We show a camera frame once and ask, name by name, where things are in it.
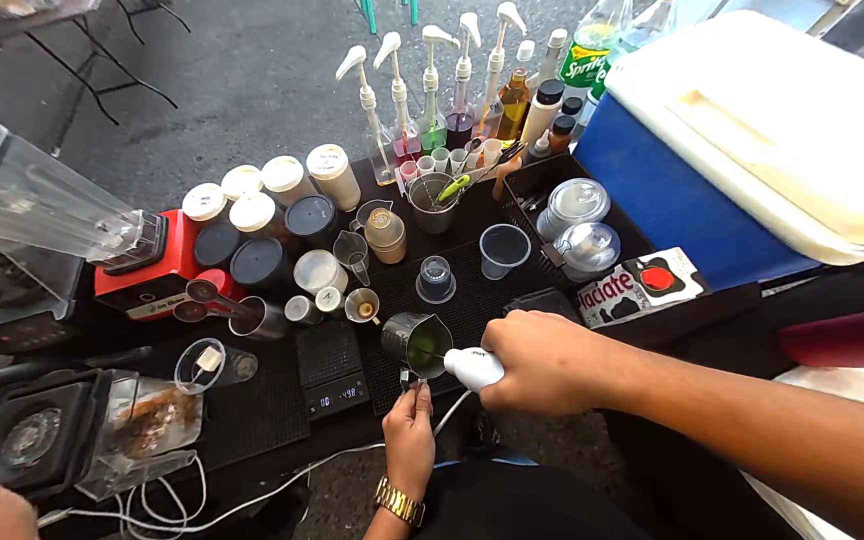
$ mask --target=sprite label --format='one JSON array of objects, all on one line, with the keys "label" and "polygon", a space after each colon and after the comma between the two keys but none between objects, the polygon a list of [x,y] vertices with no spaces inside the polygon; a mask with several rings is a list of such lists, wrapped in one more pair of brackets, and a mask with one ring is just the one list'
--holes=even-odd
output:
[{"label": "sprite label", "polygon": [[587,49],[572,41],[572,46],[569,47],[568,54],[565,55],[565,62],[561,65],[561,72],[558,76],[564,83],[576,89],[587,89],[597,82],[599,85],[603,85],[602,81],[605,80],[608,71],[606,68],[606,55],[608,54],[608,50]]}]

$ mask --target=black basket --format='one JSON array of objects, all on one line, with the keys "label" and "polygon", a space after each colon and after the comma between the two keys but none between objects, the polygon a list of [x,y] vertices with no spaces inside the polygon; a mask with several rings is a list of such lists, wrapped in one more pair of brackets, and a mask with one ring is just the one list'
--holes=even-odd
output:
[{"label": "black basket", "polygon": [[[555,190],[559,184],[573,178],[591,179],[593,176],[571,154],[562,153],[510,172],[505,177],[505,189],[502,190],[502,212],[512,223],[525,231],[534,246],[539,247],[538,251],[541,251],[538,258],[539,268],[555,283],[556,288],[562,291],[577,290],[582,287],[583,283],[569,279],[562,271],[562,258],[558,256],[550,242],[545,242],[539,236],[536,218],[548,206],[548,195],[552,190]],[[536,196],[541,197],[541,202],[535,210],[520,207],[520,202]],[[629,216],[615,200],[612,200],[611,207],[608,209],[606,217],[602,219],[602,223],[615,229],[619,240],[622,242],[622,251],[619,253],[617,263],[649,255],[656,251],[655,246],[642,234],[639,227],[629,219]],[[612,272],[612,268],[592,276],[589,281],[605,277],[610,272]]]}]

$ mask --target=red blender base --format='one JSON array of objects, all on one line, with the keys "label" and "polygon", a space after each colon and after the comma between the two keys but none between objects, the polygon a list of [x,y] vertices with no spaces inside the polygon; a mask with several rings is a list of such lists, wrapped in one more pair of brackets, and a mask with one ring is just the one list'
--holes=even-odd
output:
[{"label": "red blender base", "polygon": [[193,256],[200,226],[179,209],[161,213],[168,221],[165,253],[156,263],[110,276],[95,269],[95,299],[136,321],[152,321],[172,314],[188,300],[186,283],[202,272]]}]

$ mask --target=white cable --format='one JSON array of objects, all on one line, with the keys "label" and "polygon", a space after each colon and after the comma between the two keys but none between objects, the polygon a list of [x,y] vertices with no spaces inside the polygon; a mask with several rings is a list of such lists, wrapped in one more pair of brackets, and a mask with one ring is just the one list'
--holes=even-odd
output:
[{"label": "white cable", "polygon": [[[459,409],[459,406],[462,405],[462,402],[466,398],[468,398],[469,395],[472,393],[473,392],[471,390],[465,390],[465,393],[462,394],[462,396],[459,399],[457,399],[455,401],[455,403],[452,404],[452,406],[450,407],[450,409],[447,412],[445,412],[445,416],[442,416],[441,421],[438,422],[438,425],[436,425],[435,429],[432,430],[432,436],[438,436],[439,435],[439,432],[442,431],[442,428],[444,428],[446,426],[446,423],[449,422],[449,419],[452,417],[452,413],[454,413],[457,409]],[[125,512],[123,512],[123,510],[122,510],[121,497],[116,495],[115,498],[119,502],[119,512],[118,513],[114,513],[114,512],[92,512],[90,510],[78,510],[77,508],[69,508],[67,510],[64,510],[64,515],[86,516],[86,517],[94,517],[94,518],[115,518],[115,519],[120,520],[120,522],[119,522],[120,528],[122,527],[122,523],[124,522],[128,526],[128,531],[133,536],[138,538],[139,540],[174,540],[174,538],[178,538],[179,536],[182,536],[183,534],[186,534],[186,533],[199,533],[201,531],[204,531],[204,530],[212,527],[213,525],[219,523],[220,521],[228,518],[229,516],[233,515],[235,512],[237,512],[239,510],[245,509],[246,507],[250,507],[256,503],[259,503],[261,501],[265,501],[266,499],[269,499],[270,497],[273,497],[273,496],[279,494],[279,492],[281,492],[283,489],[285,489],[289,485],[292,485],[292,483],[294,483],[296,480],[300,479],[303,475],[312,472],[314,469],[316,469],[320,465],[324,465],[324,464],[328,463],[329,461],[331,461],[332,459],[341,456],[342,454],[347,454],[350,452],[363,452],[363,451],[372,450],[375,448],[382,448],[384,446],[385,446],[385,443],[372,443],[372,444],[367,444],[365,446],[360,446],[358,448],[347,448],[347,449],[343,449],[341,451],[337,451],[337,452],[333,453],[332,455],[330,455],[329,457],[326,457],[325,459],[320,459],[320,460],[316,461],[315,463],[312,463],[308,467],[305,467],[301,471],[297,472],[295,475],[293,475],[291,478],[289,478],[285,483],[278,486],[277,488],[275,488],[270,493],[266,493],[265,495],[261,495],[259,497],[253,498],[252,500],[249,500],[248,502],[243,502],[243,503],[239,504],[238,506],[234,507],[232,510],[228,510],[227,512],[223,513],[221,516],[213,519],[212,521],[209,521],[205,524],[196,525],[196,526],[186,526],[186,524],[188,523],[188,520],[191,520],[192,518],[198,516],[199,513],[202,512],[202,509],[206,505],[206,471],[202,466],[201,460],[198,461],[198,470],[199,470],[199,472],[201,472],[202,502],[201,502],[201,505],[198,507],[198,510],[196,511],[196,513],[192,517],[185,518],[184,520],[170,520],[168,518],[162,518],[162,516],[156,514],[152,510],[150,510],[148,505],[145,503],[145,500],[143,497],[143,507],[145,508],[145,510],[147,512],[149,512],[149,515],[151,517],[158,519],[164,523],[182,523],[182,526],[164,526],[164,525],[160,525],[160,524],[152,524],[152,523],[148,523],[148,522],[138,521],[137,519],[130,516],[129,515],[130,503],[132,500],[132,496],[136,491],[136,488],[132,488],[132,491],[129,492],[129,494],[128,494],[128,499],[126,500]],[[165,482],[165,486],[166,486],[166,489],[172,495],[173,499],[175,500],[175,503],[178,505],[179,509],[181,510],[182,515],[186,516],[186,508],[183,506],[182,502],[176,496],[175,491],[172,489],[172,486],[169,485],[167,482]],[[46,523],[46,525],[54,523],[55,521],[58,521],[58,520],[48,521],[48,523]],[[143,529],[147,529],[149,531],[161,531],[162,533],[178,533],[178,536],[174,536],[173,538],[170,538],[170,539],[146,538],[146,537],[143,537],[141,535],[136,534],[132,530],[133,525],[141,527]]]}]

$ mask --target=blender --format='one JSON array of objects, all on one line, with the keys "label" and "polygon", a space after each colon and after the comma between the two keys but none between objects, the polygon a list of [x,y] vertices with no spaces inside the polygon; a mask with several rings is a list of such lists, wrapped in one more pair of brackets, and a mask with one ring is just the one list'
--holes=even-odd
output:
[{"label": "blender", "polygon": [[199,225],[132,208],[0,124],[0,239],[92,264],[96,300],[136,320],[172,313],[202,269]]}]

